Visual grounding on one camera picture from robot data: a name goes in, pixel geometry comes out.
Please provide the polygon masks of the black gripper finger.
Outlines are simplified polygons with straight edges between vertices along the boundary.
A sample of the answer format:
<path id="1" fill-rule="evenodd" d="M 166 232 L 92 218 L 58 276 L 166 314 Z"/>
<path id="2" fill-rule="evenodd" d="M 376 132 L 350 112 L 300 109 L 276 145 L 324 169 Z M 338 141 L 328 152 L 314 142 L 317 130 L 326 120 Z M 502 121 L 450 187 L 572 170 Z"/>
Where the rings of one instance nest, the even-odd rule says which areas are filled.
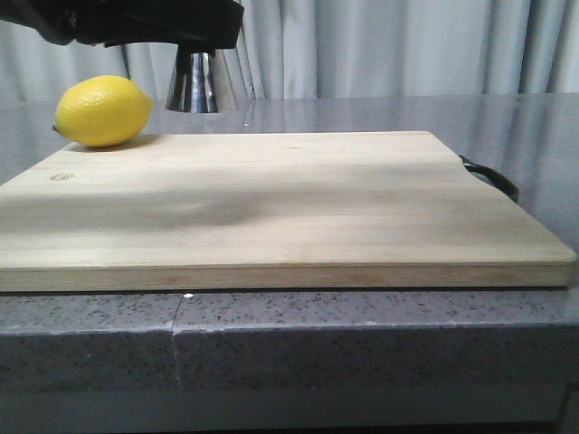
<path id="1" fill-rule="evenodd" d="M 194 49 L 232 49 L 242 25 L 239 4 L 79 4 L 78 42 L 114 46 L 161 42 Z"/>

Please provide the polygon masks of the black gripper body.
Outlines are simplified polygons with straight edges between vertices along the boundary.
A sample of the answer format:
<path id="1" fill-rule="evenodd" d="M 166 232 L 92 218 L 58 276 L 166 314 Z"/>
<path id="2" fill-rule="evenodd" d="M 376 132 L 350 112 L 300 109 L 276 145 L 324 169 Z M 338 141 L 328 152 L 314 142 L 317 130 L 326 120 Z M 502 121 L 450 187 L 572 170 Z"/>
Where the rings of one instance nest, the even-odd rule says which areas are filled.
<path id="1" fill-rule="evenodd" d="M 74 7 L 79 4 L 235 4 L 234 1 L 3 1 L 3 21 L 30 27 L 50 43 L 67 45 L 77 41 Z"/>

